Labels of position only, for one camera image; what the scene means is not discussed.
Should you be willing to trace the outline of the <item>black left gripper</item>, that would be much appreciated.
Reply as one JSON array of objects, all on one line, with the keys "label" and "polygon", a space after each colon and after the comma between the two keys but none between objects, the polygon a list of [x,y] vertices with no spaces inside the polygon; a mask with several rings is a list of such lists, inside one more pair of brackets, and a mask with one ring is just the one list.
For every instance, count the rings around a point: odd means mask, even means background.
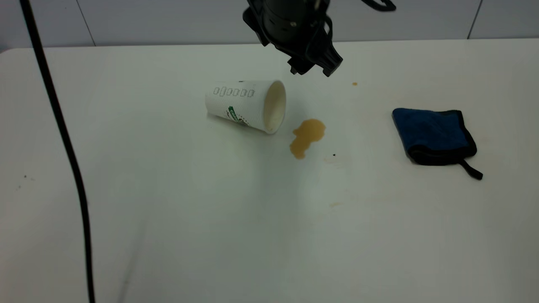
[{"label": "black left gripper", "polygon": [[304,75],[314,65],[330,77],[343,59],[325,30],[329,0],[249,0],[243,21],[263,46],[288,54],[292,74]]}]

